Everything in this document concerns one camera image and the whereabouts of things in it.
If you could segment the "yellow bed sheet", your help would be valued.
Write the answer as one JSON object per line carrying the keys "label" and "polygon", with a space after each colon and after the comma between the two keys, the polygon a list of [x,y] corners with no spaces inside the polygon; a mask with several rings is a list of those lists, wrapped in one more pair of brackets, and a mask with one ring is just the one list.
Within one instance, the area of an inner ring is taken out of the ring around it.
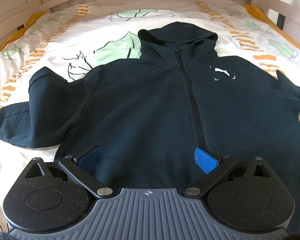
{"label": "yellow bed sheet", "polygon": [[[274,24],[261,10],[259,7],[252,4],[244,4],[242,5],[246,9],[246,11],[254,18],[268,24],[272,29],[277,31],[282,37],[284,37],[287,41],[294,43],[293,39],[284,33],[276,24]],[[13,31],[13,34],[6,38],[5,42],[0,46],[0,51],[2,51],[9,43],[16,41],[17,39],[23,37],[27,29],[33,26],[46,12],[40,12],[36,14],[32,14],[29,20],[22,26],[18,27],[17,31]]]}

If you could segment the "white leaf pattern duvet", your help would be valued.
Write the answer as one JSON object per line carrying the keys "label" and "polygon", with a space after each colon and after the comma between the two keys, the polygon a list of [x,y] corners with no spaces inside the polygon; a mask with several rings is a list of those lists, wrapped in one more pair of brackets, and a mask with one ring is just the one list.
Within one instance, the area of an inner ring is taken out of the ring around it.
{"label": "white leaf pattern duvet", "polygon": [[[217,34],[219,57],[243,58],[271,76],[281,72],[300,87],[300,48],[242,6],[224,9],[205,3],[188,12],[160,9],[116,11],[100,17],[97,7],[80,6],[43,17],[27,35],[0,53],[0,67],[25,62],[12,75],[3,107],[28,102],[31,77],[46,67],[68,82],[119,59],[141,56],[140,30],[159,29],[174,22],[189,23]],[[26,163],[35,156],[55,158],[58,146],[18,147],[0,140],[0,204]]]}

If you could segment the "dark navy zip hoodie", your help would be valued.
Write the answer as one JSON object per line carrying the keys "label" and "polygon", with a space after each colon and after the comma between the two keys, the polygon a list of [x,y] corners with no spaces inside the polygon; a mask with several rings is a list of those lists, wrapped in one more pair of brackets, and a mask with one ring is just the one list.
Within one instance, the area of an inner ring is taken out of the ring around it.
{"label": "dark navy zip hoodie", "polygon": [[237,56],[219,57],[217,34],[174,22],[138,33],[141,56],[68,82],[49,68],[29,101],[0,109],[0,140],[58,146],[55,158],[101,149],[92,176],[120,187],[185,188],[202,170],[194,151],[264,157],[295,201],[300,232],[300,87]]}

